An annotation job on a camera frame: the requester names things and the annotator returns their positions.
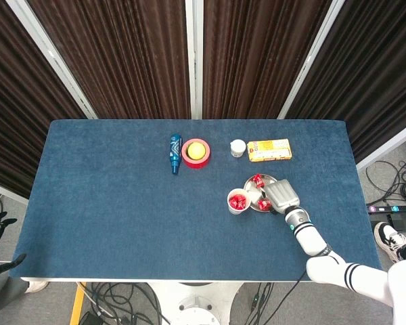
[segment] dark curtain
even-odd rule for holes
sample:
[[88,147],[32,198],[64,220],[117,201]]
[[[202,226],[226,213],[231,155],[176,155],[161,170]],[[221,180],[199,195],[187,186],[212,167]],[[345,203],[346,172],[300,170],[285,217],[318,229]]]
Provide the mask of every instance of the dark curtain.
[[330,0],[205,0],[204,118],[276,118]]
[[83,117],[17,17],[0,1],[0,186],[28,198],[50,122]]
[[100,118],[189,118],[183,0],[29,0]]
[[406,127],[406,1],[347,1],[287,118],[347,123],[357,162]]

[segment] yellow box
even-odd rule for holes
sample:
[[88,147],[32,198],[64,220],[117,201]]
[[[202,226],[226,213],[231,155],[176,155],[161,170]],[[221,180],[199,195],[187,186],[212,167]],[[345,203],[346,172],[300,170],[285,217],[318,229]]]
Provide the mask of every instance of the yellow box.
[[248,158],[252,162],[291,159],[288,139],[251,141],[247,144]]

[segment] sneaker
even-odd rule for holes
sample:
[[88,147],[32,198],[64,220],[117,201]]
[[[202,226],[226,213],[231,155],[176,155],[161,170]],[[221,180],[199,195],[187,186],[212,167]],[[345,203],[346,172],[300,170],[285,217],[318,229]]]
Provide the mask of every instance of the sneaker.
[[48,285],[48,281],[30,281],[25,293],[37,293]]
[[406,246],[406,237],[397,232],[389,223],[379,222],[375,226],[374,239],[390,257],[391,261],[397,263],[403,259],[399,252]]

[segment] metal plate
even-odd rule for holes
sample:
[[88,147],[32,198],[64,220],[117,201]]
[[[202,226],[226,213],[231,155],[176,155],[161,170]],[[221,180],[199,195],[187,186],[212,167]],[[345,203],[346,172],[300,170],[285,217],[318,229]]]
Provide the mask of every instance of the metal plate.
[[[265,183],[265,186],[267,184],[275,183],[277,181],[274,177],[272,177],[270,175],[266,175],[266,174],[260,174],[260,175],[262,177],[263,183]],[[250,196],[251,196],[250,207],[258,212],[265,212],[265,213],[270,212],[270,211],[260,210],[258,207],[257,202],[263,198],[263,195],[262,195],[262,192],[256,187],[256,184],[253,182],[253,180],[252,180],[253,177],[254,177],[254,175],[251,176],[250,178],[248,178],[244,185],[244,190],[247,191],[248,193],[250,193]]]

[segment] red wrapped candy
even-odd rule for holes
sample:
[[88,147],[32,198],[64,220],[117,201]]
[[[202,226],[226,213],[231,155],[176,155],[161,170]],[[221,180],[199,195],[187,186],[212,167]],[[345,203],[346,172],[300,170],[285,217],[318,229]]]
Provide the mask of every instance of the red wrapped candy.
[[244,210],[246,206],[246,197],[242,194],[233,195],[229,199],[229,204],[233,209]]
[[256,174],[252,177],[252,181],[256,184],[257,188],[262,188],[265,186],[263,183],[262,176],[260,174]]
[[271,207],[271,201],[267,198],[258,201],[258,207],[262,211],[268,211]]

